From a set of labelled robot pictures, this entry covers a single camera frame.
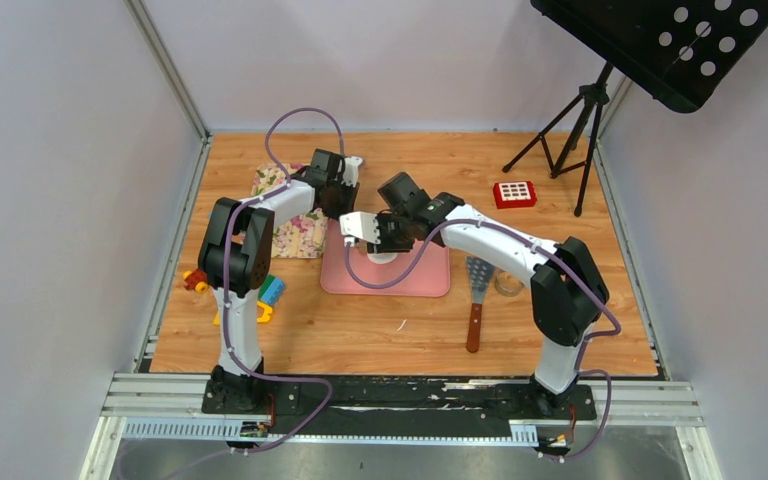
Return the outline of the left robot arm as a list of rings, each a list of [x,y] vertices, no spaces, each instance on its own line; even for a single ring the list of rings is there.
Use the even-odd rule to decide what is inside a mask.
[[[216,201],[198,255],[221,329],[220,357],[206,384],[203,412],[253,413],[264,405],[266,387],[276,379],[263,372],[257,301],[270,271],[274,230],[316,209],[329,219],[353,210],[363,164],[357,156],[317,149],[309,164],[274,188]]]

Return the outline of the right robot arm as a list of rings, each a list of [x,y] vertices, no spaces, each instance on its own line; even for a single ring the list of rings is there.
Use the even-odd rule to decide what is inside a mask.
[[[345,238],[371,254],[406,253],[414,244],[460,250],[511,274],[530,290],[532,318],[543,335],[530,379],[533,408],[556,417],[571,403],[586,342],[607,312],[610,297],[587,245],[574,237],[554,242],[527,235],[482,214],[447,192],[435,197],[400,172],[379,189],[388,207],[341,216]]]

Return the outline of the white dough ball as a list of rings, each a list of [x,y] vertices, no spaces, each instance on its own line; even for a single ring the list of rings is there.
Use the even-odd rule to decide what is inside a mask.
[[[398,253],[368,253],[367,259],[376,265],[386,265],[392,263],[398,258]]]

